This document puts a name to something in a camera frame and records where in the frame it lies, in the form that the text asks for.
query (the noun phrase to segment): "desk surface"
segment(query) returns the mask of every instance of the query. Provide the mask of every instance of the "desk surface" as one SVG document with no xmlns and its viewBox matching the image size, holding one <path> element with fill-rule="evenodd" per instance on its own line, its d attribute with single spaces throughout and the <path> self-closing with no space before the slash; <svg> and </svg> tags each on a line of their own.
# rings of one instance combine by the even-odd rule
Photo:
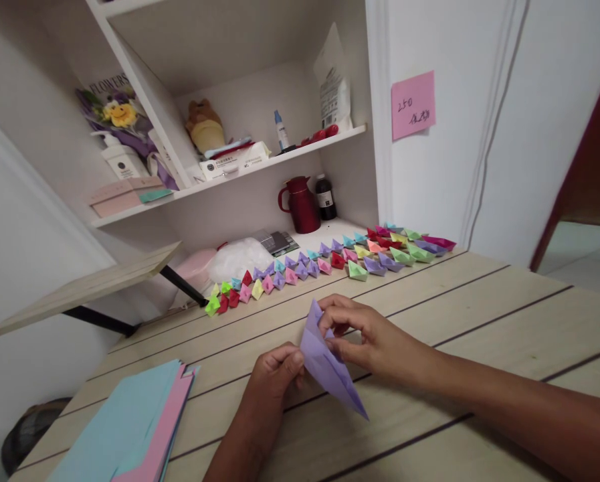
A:
<svg viewBox="0 0 600 482">
<path fill-rule="evenodd" d="M 331 293 L 373 306 L 444 352 L 600 396 L 600 295 L 458 250 L 365 283 L 333 270 L 220 316 L 195 307 L 141 327 L 110 350 L 11 480 L 45 480 L 123 377 L 176 358 L 202 370 L 166 480 L 201 480 L 257 356 L 299 344 L 311 300 Z M 288 401 L 261 480 L 552 479 L 462 407 L 349 370 L 370 421 L 307 383 Z"/>
<path fill-rule="evenodd" d="M 152 278 L 164 269 L 181 245 L 181 241 L 176 242 L 142 254 L 132 262 L 117 264 L 66 283 L 0 322 L 0 336 Z"/>
</svg>

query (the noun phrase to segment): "yellow flower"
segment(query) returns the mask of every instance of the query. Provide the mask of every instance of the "yellow flower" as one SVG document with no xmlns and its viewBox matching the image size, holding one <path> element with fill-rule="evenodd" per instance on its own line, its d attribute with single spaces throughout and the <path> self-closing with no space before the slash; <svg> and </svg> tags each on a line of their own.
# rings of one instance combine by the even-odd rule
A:
<svg viewBox="0 0 600 482">
<path fill-rule="evenodd" d="M 104 115 L 110 117 L 115 127 L 130 127 L 137 121 L 137 111 L 130 104 L 108 104 Z"/>
</svg>

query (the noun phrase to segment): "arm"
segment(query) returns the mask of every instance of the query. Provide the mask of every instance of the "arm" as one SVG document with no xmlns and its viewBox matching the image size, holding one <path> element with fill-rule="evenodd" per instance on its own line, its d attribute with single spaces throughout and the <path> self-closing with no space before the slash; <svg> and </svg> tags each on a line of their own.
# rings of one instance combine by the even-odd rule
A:
<svg viewBox="0 0 600 482">
<path fill-rule="evenodd" d="M 376 310 L 340 295 L 320 301 L 331 350 L 383 378 L 463 404 L 572 480 L 600 479 L 600 398 L 442 353 Z M 353 327 L 363 344 L 341 338 Z"/>
<path fill-rule="evenodd" d="M 284 394 L 295 380 L 301 386 L 304 357 L 291 343 L 261 355 L 204 482 L 252 482 L 273 449 L 284 408 Z"/>
</svg>

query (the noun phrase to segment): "pink box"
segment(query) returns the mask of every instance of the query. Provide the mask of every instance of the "pink box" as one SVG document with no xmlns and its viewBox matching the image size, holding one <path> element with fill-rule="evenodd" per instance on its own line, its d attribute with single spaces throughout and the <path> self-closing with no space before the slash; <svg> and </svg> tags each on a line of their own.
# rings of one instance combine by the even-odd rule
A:
<svg viewBox="0 0 600 482">
<path fill-rule="evenodd" d="M 158 177 L 131 177 L 97 189 L 90 196 L 88 204 L 97 211 L 100 218 L 105 218 L 141 206 L 141 194 L 162 189 L 166 189 L 166 186 Z"/>
</svg>

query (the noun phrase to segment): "red thermos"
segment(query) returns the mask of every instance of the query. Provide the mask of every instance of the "red thermos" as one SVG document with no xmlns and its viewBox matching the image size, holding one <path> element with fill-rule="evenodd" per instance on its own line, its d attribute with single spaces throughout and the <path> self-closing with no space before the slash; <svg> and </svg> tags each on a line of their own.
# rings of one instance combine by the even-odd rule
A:
<svg viewBox="0 0 600 482">
<path fill-rule="evenodd" d="M 278 205 L 284 212 L 290 212 L 293 226 L 299 234 L 317 231 L 320 227 L 320 216 L 316 207 L 315 195 L 308 190 L 310 177 L 294 177 L 286 182 L 286 187 L 278 194 Z M 282 194 L 288 191 L 288 207 L 282 207 Z"/>
</svg>

